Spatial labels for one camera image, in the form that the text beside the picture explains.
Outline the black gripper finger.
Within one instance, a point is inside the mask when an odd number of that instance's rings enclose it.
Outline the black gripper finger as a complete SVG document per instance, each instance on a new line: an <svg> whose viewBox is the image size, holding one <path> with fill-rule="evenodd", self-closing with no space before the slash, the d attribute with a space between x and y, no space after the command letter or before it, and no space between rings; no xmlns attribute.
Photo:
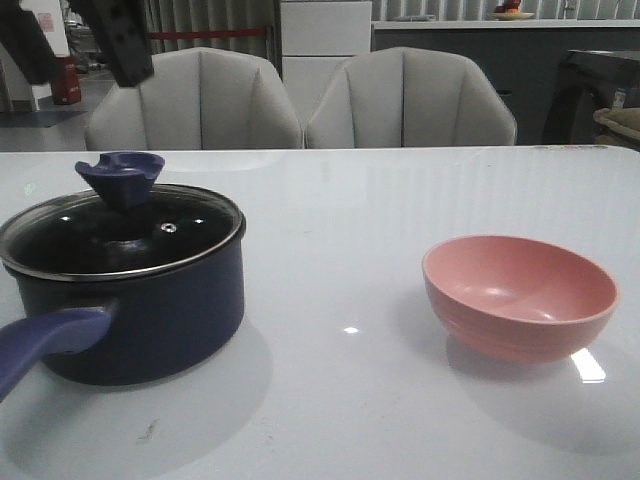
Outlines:
<svg viewBox="0 0 640 480"><path fill-rule="evenodd" d="M74 0L69 5L91 30L120 87L136 87L153 75L142 1Z"/></svg>
<svg viewBox="0 0 640 480"><path fill-rule="evenodd" d="M63 75L36 15L19 1L1 1L1 44L29 84L49 83Z"/></svg>

